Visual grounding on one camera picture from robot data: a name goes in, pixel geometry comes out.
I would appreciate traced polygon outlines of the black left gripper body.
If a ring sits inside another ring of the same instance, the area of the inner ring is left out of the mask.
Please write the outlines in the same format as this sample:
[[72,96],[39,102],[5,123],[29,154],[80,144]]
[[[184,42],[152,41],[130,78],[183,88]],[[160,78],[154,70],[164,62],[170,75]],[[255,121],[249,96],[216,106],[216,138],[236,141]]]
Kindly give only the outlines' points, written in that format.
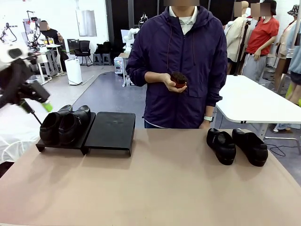
[[17,88],[16,104],[20,105],[25,99],[35,100],[42,104],[47,102],[49,97],[50,94],[37,81],[32,83],[24,82]]

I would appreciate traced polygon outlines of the person's right hand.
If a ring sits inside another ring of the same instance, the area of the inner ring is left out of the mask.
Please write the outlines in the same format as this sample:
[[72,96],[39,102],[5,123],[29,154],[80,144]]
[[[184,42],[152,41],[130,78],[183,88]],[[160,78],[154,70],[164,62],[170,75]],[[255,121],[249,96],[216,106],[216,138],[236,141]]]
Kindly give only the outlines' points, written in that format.
[[176,87],[177,84],[171,80],[171,76],[168,73],[164,73],[162,76],[163,76],[162,80],[163,80],[165,86],[171,92],[182,93],[187,88],[186,84],[181,88],[177,88]]

